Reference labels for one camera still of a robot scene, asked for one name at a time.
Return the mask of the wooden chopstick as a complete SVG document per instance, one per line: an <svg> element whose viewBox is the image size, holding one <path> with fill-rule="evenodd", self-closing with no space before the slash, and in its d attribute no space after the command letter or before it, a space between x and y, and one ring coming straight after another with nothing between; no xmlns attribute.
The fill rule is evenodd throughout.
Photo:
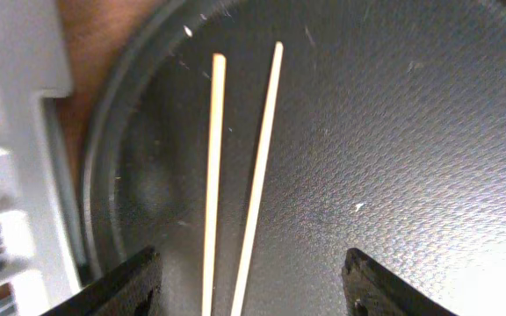
<svg viewBox="0 0 506 316"><path fill-rule="evenodd" d="M263 195L264 177L267 168L268 155L270 152L271 132L276 110L283 54L284 45L281 41L277 41L272 58L271 72L264 103L264 114L257 144L257 157L250 189L248 214L235 281L235 291L230 310L231 316L242 315L243 302L248 282L249 266L257 230L257 220Z"/></svg>
<svg viewBox="0 0 506 316"><path fill-rule="evenodd" d="M223 54L213 55L208 156L206 168L206 208L201 304L202 316L211 316L213 307L213 279L215 265L226 64L226 58Z"/></svg>

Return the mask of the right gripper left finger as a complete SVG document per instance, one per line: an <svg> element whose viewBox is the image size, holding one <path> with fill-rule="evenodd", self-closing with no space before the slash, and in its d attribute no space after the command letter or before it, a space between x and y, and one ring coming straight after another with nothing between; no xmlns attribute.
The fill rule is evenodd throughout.
<svg viewBox="0 0 506 316"><path fill-rule="evenodd" d="M43 315L162 315L161 286L161 257L147 247Z"/></svg>

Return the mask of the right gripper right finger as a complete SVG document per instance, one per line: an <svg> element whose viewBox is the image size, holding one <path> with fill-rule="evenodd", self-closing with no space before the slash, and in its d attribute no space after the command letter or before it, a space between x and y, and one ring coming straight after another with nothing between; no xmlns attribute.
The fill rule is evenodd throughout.
<svg viewBox="0 0 506 316"><path fill-rule="evenodd" d="M347 250L342 279L348 315L454 316L358 248Z"/></svg>

